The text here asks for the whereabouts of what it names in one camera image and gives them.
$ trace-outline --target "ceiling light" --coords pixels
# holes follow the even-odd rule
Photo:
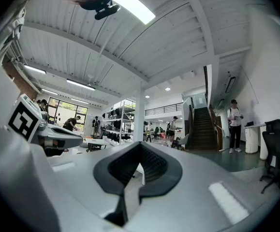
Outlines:
[[[31,66],[26,65],[26,64],[24,64],[24,66],[25,66],[27,69],[29,69],[29,70],[32,70],[32,71],[35,71],[35,72],[39,72],[39,73],[42,73],[42,74],[46,74],[46,71],[43,71],[43,70],[40,70],[40,69],[31,67]]]
[[[233,83],[235,83],[235,80],[236,80],[236,77],[235,76],[233,76],[233,77],[231,77],[230,78],[230,80],[229,80],[229,83],[228,83],[228,86],[227,86],[227,88],[226,88],[226,94],[228,94],[229,92],[230,92],[230,90],[231,90],[231,88],[232,88],[232,86],[233,86]]]
[[[88,104],[88,102],[85,102],[85,101],[80,101],[80,100],[77,100],[77,99],[73,99],[71,98],[72,101],[76,101],[76,102],[81,102],[81,103],[85,103],[85,104]]]
[[[139,0],[113,0],[129,10],[132,14],[138,17],[144,24],[147,24],[155,15]]]
[[[70,80],[70,79],[67,79],[67,82],[68,82],[68,83],[72,83],[72,84],[77,85],[77,86],[80,86],[80,87],[83,87],[83,88],[87,88],[87,89],[90,89],[90,90],[95,90],[94,87],[89,87],[89,86],[87,86],[87,85],[84,85],[84,84],[81,84],[81,83],[77,83],[77,82],[72,81],[72,80]]]
[[[46,90],[44,88],[42,88],[43,91],[47,92],[47,93],[50,93],[50,94],[53,94],[53,95],[58,95],[57,93],[55,92],[52,92],[52,91],[49,91],[49,90]]]

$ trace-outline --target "ceiling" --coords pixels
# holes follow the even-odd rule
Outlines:
[[[103,108],[139,85],[151,97],[168,95],[168,86],[171,92],[202,86],[202,72],[192,77],[190,71],[209,64],[213,54],[220,57],[219,75],[213,77],[218,79],[216,97],[226,97],[228,72],[240,74],[251,47],[248,6],[267,0],[140,1],[156,16],[147,25],[124,8],[97,21],[94,11],[74,3],[30,0],[19,39],[21,55],[47,74],[25,70],[29,79],[37,87]],[[66,78],[96,90],[68,84]]]
[[[203,67],[193,72],[195,76],[191,72],[187,72],[181,76],[176,76],[168,81],[153,86],[145,90],[145,95],[148,95],[150,100],[153,100],[205,86]]]

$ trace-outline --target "black pants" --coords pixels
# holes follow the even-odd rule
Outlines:
[[[149,141],[151,142],[151,137],[150,137],[150,135],[147,135],[147,137],[146,137],[146,142],[148,141],[148,138],[149,138]]]
[[[235,146],[235,135],[236,135],[236,148],[240,148],[241,126],[232,126],[230,130],[230,148],[234,148]]]

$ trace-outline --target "white cabinet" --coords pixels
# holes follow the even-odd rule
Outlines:
[[[245,128],[245,152],[253,154],[258,151],[258,127]]]
[[[267,158],[267,148],[265,145],[262,132],[266,129],[265,124],[254,125],[250,127],[245,127],[245,138],[246,138],[246,149],[245,152],[248,154],[253,154],[258,151],[258,133],[260,133],[260,159],[265,160]]]

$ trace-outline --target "balcony railing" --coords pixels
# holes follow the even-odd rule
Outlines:
[[[148,109],[148,110],[145,110],[145,116],[181,111],[182,104],[183,103],[178,103],[178,104],[173,104],[173,105],[169,105],[169,106],[162,106],[162,107],[158,107],[158,108]]]

